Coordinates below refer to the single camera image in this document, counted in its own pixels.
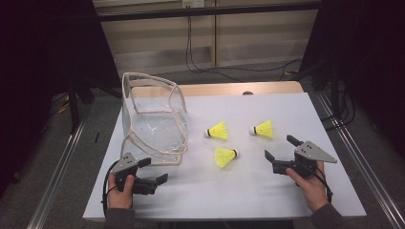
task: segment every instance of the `sleeve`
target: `sleeve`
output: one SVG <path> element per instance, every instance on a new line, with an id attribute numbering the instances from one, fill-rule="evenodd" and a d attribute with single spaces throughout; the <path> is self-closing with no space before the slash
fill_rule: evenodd
<path id="1" fill-rule="evenodd" d="M 310 217 L 310 221 L 318 229 L 352 229 L 360 228 L 353 221 L 344 219 L 330 203 L 318 209 Z"/>
<path id="2" fill-rule="evenodd" d="M 132 229 L 135 223 L 135 211 L 131 209 L 109 208 L 104 229 Z"/>

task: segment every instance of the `human hand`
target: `human hand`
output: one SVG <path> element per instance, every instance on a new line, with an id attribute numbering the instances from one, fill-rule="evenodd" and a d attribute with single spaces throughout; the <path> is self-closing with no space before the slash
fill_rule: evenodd
<path id="1" fill-rule="evenodd" d="M 319 177 L 324 178 L 324 175 L 322 175 L 325 174 L 324 162 L 317 161 L 317 166 L 322 173 L 319 170 L 316 170 L 316 174 Z M 329 203 L 326 196 L 325 186 L 318 178 L 312 176 L 309 179 L 303 179 L 290 168 L 287 168 L 286 172 L 303 190 L 306 204 L 312 213 Z"/>
<path id="2" fill-rule="evenodd" d="M 129 175 L 125 179 L 124 190 L 119 191 L 116 185 L 116 177 L 114 175 L 108 176 L 108 207 L 109 208 L 125 208 L 132 207 L 132 187 L 134 186 L 135 178 Z"/>

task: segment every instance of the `wrist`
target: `wrist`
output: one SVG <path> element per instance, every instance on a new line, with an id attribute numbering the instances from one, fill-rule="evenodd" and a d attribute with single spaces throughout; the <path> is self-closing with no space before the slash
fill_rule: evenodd
<path id="1" fill-rule="evenodd" d="M 328 201 L 326 199 L 324 199 L 322 201 L 313 203 L 311 206 L 309 206 L 309 209 L 311 210 L 312 213 L 314 213 L 327 204 L 328 204 Z"/>

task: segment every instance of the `black cable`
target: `black cable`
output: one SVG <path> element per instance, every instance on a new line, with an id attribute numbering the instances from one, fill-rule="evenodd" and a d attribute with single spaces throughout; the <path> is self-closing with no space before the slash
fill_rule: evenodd
<path id="1" fill-rule="evenodd" d="M 331 197 L 333 196 L 333 192 L 330 190 L 330 186 L 328 185 L 326 179 L 322 179 L 321 177 L 319 177 L 319 175 L 317 175 L 316 173 L 314 173 L 310 168 L 308 168 L 305 164 L 303 164 L 302 162 L 295 160 L 295 162 L 297 162 L 301 167 L 303 167 L 304 169 L 306 169 L 308 172 L 310 172 L 314 177 L 316 177 L 317 179 L 319 179 L 319 181 L 321 181 L 321 183 L 325 186 L 325 188 L 327 189 L 327 198 L 328 198 L 328 202 L 331 202 Z"/>
<path id="2" fill-rule="evenodd" d="M 346 116 L 347 116 L 347 114 L 349 112 L 349 108 L 348 108 L 348 105 L 346 103 L 347 91 L 343 91 L 342 93 L 343 93 L 343 95 L 341 96 L 340 104 L 339 104 L 339 114 L 331 114 L 331 115 L 326 116 L 326 117 L 321 117 L 320 119 L 321 119 L 322 122 L 324 122 L 324 121 L 326 121 L 328 119 L 331 119 L 331 118 L 341 118 L 341 116 L 342 116 L 342 114 L 344 112 L 346 112 Z"/>
<path id="3" fill-rule="evenodd" d="M 188 66 L 188 53 L 190 52 L 190 57 L 191 57 L 191 62 L 193 64 L 193 66 L 197 69 L 197 71 L 190 69 L 190 67 Z M 225 76 L 226 78 L 238 81 L 238 82 L 243 82 L 239 79 L 233 78 L 231 76 L 228 76 L 226 74 L 223 73 L 217 73 L 217 72 L 213 72 L 211 70 L 201 70 L 199 69 L 193 61 L 193 54 L 191 52 L 191 18 L 188 17 L 188 37 L 187 37 L 187 49 L 185 51 L 185 65 L 187 66 L 188 71 L 192 72 L 192 73 L 215 73 L 215 74 L 220 74 L 222 76 Z"/>
<path id="4" fill-rule="evenodd" d="M 281 75 L 280 75 L 280 78 L 277 80 L 277 81 L 281 81 L 281 79 L 284 77 L 284 75 L 285 75 L 285 72 L 286 72 L 286 66 L 283 68 L 283 70 L 281 71 Z"/>
<path id="5" fill-rule="evenodd" d="M 116 162 L 114 162 L 114 163 L 110 166 L 110 168 L 108 169 L 107 174 L 105 175 L 105 178 L 104 178 L 104 184 L 103 184 L 103 186 L 102 186 L 102 201 L 101 201 L 101 203 L 102 203 L 102 210 L 103 210 L 103 212 L 104 212 L 104 217 L 106 217 L 106 214 L 107 214 L 107 208 L 108 208 L 108 205 L 107 205 L 107 202 L 108 202 L 107 197 L 108 197 L 108 193 L 109 193 L 111 190 L 117 188 L 117 187 L 114 187 L 114 188 L 108 190 L 107 193 L 105 192 L 105 189 L 106 189 L 106 187 L 107 187 L 108 176 L 110 175 L 110 171 L 113 169 L 113 167 L 114 167 L 118 162 L 119 162 L 119 160 L 117 160 Z"/>
<path id="6" fill-rule="evenodd" d="M 340 121 L 340 123 L 338 123 L 338 124 L 336 124 L 336 125 L 333 125 L 332 127 L 329 127 L 329 128 L 327 128 L 327 129 L 325 129 L 326 131 L 330 131 L 330 130 L 333 130 L 333 129 L 337 129 L 337 128 L 341 128 L 341 127 L 347 126 L 347 125 L 349 125 L 350 123 L 352 123 L 352 122 L 354 121 L 354 119 L 355 119 L 355 103 L 354 103 L 354 100 L 353 100 L 351 94 L 349 94 L 349 97 L 350 97 L 351 104 L 352 104 L 352 117 L 351 117 L 351 119 L 350 119 L 349 121 L 346 121 L 346 118 L 345 118 L 345 119 L 342 119 L 342 121 Z"/>
<path id="7" fill-rule="evenodd" d="M 348 116 L 349 116 L 349 106 L 348 106 L 348 103 L 346 102 L 346 94 L 347 94 L 347 92 L 346 91 L 344 91 L 343 92 L 343 96 L 342 96 L 342 98 L 341 98 L 341 107 L 339 108 L 339 112 L 340 112 L 340 117 L 341 117 L 341 120 L 344 122 L 347 118 L 348 118 Z"/>
<path id="8" fill-rule="evenodd" d="M 319 173 L 321 173 L 322 177 L 324 178 L 324 180 L 327 179 L 327 177 L 325 176 L 324 172 L 322 172 L 318 167 L 316 167 L 316 170 L 319 171 Z"/>
<path id="9" fill-rule="evenodd" d="M 196 70 L 192 70 L 190 69 L 190 67 L 188 66 L 188 54 L 190 53 L 190 60 L 191 60 L 191 64 L 194 66 L 194 68 L 196 68 Z M 220 74 L 222 76 L 225 76 L 229 79 L 238 81 L 238 82 L 243 82 L 240 79 L 236 79 L 233 78 L 229 75 L 226 75 L 224 73 L 218 73 L 218 72 L 213 72 L 214 70 L 240 70 L 240 71 L 249 71 L 249 72 L 256 72 L 256 73 L 262 73 L 262 72 L 271 72 L 271 71 L 276 71 L 279 69 L 285 69 L 288 65 L 298 62 L 298 61 L 302 61 L 301 58 L 296 58 L 294 60 L 289 61 L 288 63 L 276 67 L 276 68 L 272 68 L 272 69 L 264 69 L 264 70 L 251 70 L 251 69 L 245 69 L 245 68 L 238 68 L 238 67 L 220 67 L 220 68 L 208 68 L 208 69 L 200 69 L 199 67 L 197 67 L 197 65 L 194 63 L 193 60 L 193 53 L 192 53 L 192 46 L 191 46 L 191 17 L 188 17 L 188 35 L 187 35 L 187 48 L 186 48 L 186 52 L 185 52 L 185 65 L 187 66 L 187 69 L 192 72 L 192 73 L 216 73 L 216 74 Z"/>

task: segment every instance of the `wall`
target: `wall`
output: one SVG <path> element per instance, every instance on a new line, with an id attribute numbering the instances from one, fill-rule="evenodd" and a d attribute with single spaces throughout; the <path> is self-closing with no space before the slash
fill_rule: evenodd
<path id="1" fill-rule="evenodd" d="M 205 6 L 214 6 L 215 2 L 220 7 L 283 3 L 264 0 L 206 0 Z M 164 1 L 96 10 L 106 13 L 180 8 L 181 1 Z M 305 10 L 192 17 L 193 55 L 200 56 L 195 61 L 207 66 L 226 66 L 302 57 L 316 13 L 317 10 Z M 133 61 L 138 63 L 134 63 L 133 67 L 126 65 L 125 68 L 146 68 L 144 63 L 153 61 L 149 58 L 170 51 L 176 53 L 174 55 L 179 57 L 179 61 L 168 65 L 177 66 L 174 71 L 185 70 L 184 57 L 181 56 L 185 55 L 187 46 L 187 18 L 103 22 L 102 27 L 116 59 L 127 59 L 131 53 L 138 54 L 138 60 Z M 117 63 L 118 68 L 122 65 L 125 63 Z"/>

